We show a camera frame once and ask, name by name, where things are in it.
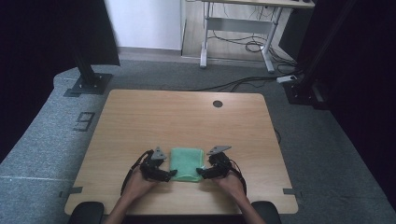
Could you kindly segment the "dark curtain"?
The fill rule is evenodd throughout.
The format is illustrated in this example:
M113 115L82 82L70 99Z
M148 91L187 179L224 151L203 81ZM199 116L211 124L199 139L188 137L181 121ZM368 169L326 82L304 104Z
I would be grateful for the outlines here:
M396 206L396 0L356 0L319 64L316 86Z
M0 162L79 65L120 63L105 0L0 0Z

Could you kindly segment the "person's right hand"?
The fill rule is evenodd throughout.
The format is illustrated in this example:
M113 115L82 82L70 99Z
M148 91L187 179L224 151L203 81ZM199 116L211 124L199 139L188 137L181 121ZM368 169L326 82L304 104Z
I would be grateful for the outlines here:
M227 176L223 178L215 178L214 182L236 202L245 200L247 197L244 192L243 184L234 173L228 173Z

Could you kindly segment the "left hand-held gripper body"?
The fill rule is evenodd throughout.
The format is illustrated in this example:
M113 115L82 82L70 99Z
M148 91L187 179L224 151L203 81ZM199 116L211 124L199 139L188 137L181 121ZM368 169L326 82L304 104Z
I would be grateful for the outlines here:
M153 180L154 176L159 175L158 171L161 170L160 166L163 164L165 159L166 156L159 147L148 150L147 156L140 164L140 170L143 177Z

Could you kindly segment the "person's left hand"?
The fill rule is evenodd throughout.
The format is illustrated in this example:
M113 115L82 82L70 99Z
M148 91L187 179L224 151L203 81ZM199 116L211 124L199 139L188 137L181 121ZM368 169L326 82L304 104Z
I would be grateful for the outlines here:
M155 185L156 182L146 180L142 173L136 170L133 171L121 196L128 201L134 201L148 193Z

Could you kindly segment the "black panel under desk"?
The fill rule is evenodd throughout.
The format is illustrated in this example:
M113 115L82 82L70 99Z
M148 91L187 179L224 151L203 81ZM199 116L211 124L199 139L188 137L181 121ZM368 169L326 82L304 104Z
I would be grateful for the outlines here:
M279 46L293 60L298 59L312 14L312 9L293 8L290 12Z

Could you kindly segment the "white-legged wooden desk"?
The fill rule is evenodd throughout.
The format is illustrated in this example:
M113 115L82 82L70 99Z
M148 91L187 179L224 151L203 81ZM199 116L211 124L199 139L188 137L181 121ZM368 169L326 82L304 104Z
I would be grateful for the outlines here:
M222 31L244 34L266 35L266 41L260 46L260 53L263 57L264 65L270 74L275 72L273 62L270 58L269 49L274 39L276 28L279 23L282 10L291 9L313 9L315 3L313 0L197 0L203 4L203 26L204 33L200 48L199 66L202 69L207 67L208 52L208 33L210 31ZM254 6L254 7L272 7L274 17L269 21L230 19L225 17L214 17L212 7L215 4L226 4L235 6Z

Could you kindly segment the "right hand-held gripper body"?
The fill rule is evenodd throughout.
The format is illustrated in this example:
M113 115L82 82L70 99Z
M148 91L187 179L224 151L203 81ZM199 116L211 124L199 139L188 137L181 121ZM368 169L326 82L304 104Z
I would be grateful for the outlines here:
M224 153L225 150L230 148L230 146L215 146L207 153L211 167L216 167L218 174L222 177L226 176L232 167L230 159Z

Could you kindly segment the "green microfibre cloth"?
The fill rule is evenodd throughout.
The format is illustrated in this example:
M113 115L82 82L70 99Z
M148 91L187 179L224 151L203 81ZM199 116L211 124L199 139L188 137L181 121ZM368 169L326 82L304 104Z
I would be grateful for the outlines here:
M177 170L173 181L199 182L202 177L197 168L204 166L204 152L199 148L176 147L171 149L170 169Z

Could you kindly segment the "black metal stand with base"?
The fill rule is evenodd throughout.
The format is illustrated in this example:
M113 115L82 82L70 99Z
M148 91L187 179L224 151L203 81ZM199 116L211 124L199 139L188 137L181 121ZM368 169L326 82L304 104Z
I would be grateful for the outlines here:
M73 48L73 57L79 71L79 78L64 97L79 97L81 94L102 95L112 78L111 74L95 73L91 64L84 58L79 49Z
M315 7L300 49L297 71L304 77L300 81L284 84L288 101L292 105L315 105L318 102L314 85L318 67L345 21L356 0L313 0Z

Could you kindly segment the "white power strip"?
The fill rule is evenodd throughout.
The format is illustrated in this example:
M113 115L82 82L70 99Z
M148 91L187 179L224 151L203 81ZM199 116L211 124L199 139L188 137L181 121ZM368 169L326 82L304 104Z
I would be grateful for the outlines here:
M290 81L296 81L298 78L295 75L290 75L290 76L283 76L283 77L278 77L276 79L276 82L281 84L285 82L290 82Z

